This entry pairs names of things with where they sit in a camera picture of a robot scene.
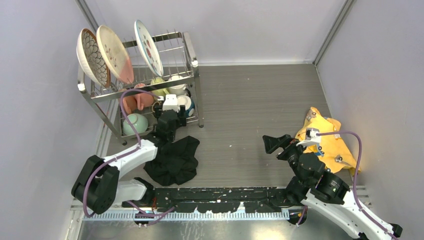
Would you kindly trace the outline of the dark blue bowl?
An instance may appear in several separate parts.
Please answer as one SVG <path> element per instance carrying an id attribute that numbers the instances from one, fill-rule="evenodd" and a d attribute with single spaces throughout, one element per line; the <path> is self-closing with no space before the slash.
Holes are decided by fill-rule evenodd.
<path id="1" fill-rule="evenodd" d="M 195 112 L 195 104 L 193 100 L 188 95 L 180 95 L 177 97 L 177 102 L 179 106 L 185 106 L 185 116 L 191 117 Z"/>

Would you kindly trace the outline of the light green mug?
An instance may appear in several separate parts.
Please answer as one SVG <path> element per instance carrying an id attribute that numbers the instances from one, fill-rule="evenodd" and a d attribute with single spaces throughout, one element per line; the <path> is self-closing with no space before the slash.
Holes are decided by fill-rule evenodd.
<path id="1" fill-rule="evenodd" d="M 165 82 L 166 81 L 163 78 L 155 77 L 154 79 L 151 80 L 150 84 L 154 85 L 154 84 L 161 84 Z M 162 96 L 162 97 L 165 97 L 166 95 L 170 94 L 167 87 L 155 89 L 155 90 L 152 90 L 151 92 L 154 93 L 156 96 Z"/>

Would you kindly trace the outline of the brown bowl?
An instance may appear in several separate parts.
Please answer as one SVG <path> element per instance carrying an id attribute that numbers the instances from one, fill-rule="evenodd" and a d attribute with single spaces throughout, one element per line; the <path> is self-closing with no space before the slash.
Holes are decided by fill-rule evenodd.
<path id="1" fill-rule="evenodd" d="M 152 105 L 152 114 L 154 115 L 154 117 L 156 119 L 158 119 L 162 115 L 162 112 L 163 112 L 163 104 L 162 104 L 162 102 L 159 102 L 159 101 L 155 102 Z"/>

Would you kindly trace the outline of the white ribbed mug black handle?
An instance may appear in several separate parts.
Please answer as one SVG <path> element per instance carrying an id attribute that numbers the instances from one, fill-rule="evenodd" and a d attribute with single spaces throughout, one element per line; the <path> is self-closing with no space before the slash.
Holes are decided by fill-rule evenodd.
<path id="1" fill-rule="evenodd" d="M 171 76 L 168 80 L 169 81 L 177 81 L 182 79 L 183 77 L 180 75 L 173 75 Z M 174 85 L 174 86 L 170 86 L 167 88 L 168 92 L 170 94 L 175 94 L 176 96 L 191 96 L 191 92 L 189 90 L 188 85 L 185 84 L 179 84 L 179 85 Z"/>

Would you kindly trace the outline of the pink and cream plate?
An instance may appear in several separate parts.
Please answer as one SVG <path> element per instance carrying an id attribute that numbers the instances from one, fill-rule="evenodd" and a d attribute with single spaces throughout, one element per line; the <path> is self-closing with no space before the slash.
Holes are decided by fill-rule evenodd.
<path id="1" fill-rule="evenodd" d="M 134 82 L 131 58 L 117 34 L 108 26 L 100 25 L 96 39 L 105 64 L 117 80 L 123 84 Z"/>

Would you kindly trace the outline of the flower pattern brown-rim plate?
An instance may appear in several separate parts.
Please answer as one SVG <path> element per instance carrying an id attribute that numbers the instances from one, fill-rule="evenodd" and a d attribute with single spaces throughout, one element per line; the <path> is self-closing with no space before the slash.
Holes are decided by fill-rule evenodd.
<path id="1" fill-rule="evenodd" d="M 76 54 L 83 72 L 97 85 L 109 87 L 111 74 L 100 52 L 96 36 L 83 28 L 77 38 Z"/>

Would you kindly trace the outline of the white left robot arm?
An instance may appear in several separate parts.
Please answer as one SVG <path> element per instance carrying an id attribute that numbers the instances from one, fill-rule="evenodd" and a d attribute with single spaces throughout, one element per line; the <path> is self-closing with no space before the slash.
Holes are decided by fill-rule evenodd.
<path id="1" fill-rule="evenodd" d="M 115 155 L 90 156 L 71 189 L 71 195 L 82 203 L 86 217 L 106 212 L 113 204 L 135 201 L 141 207 L 153 202 L 153 193 L 144 180 L 121 178 L 136 167 L 154 160 L 174 140 L 176 130 L 186 126 L 184 106 L 179 110 L 162 110 L 157 123 L 144 139 Z"/>

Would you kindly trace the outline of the mint green bowl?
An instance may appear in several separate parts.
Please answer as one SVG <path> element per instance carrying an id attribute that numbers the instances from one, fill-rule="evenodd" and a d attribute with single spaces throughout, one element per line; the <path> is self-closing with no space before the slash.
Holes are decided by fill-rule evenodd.
<path id="1" fill-rule="evenodd" d="M 136 132 L 141 134 L 145 132 L 149 127 L 149 121 L 148 119 L 139 113 L 132 113 L 127 116 L 129 122 L 132 124 L 132 126 L 135 128 Z M 124 119 L 122 123 L 122 131 L 124 135 L 134 135 L 135 131 L 130 126 L 129 122 Z"/>

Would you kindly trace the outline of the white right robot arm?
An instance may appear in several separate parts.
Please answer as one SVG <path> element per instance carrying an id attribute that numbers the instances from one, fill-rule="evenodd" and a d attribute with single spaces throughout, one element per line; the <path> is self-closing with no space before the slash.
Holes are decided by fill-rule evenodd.
<path id="1" fill-rule="evenodd" d="M 397 240 L 403 228 L 388 223 L 373 213 L 358 199 L 357 189 L 350 189 L 340 177 L 326 168 L 306 147 L 319 144 L 323 133 L 315 128 L 306 130 L 304 140 L 285 134 L 281 137 L 263 135 L 265 152 L 282 152 L 278 160 L 289 163 L 294 177 L 285 188 L 285 198 L 291 205 L 311 207 L 342 228 L 354 240 Z"/>

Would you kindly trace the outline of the watermelon pattern plate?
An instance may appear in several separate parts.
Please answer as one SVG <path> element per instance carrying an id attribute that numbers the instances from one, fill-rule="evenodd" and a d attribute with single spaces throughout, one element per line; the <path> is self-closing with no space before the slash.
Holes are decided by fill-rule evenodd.
<path id="1" fill-rule="evenodd" d="M 146 65 L 157 77 L 164 75 L 162 61 L 155 41 L 141 20 L 134 22 L 134 34 L 138 49 Z"/>

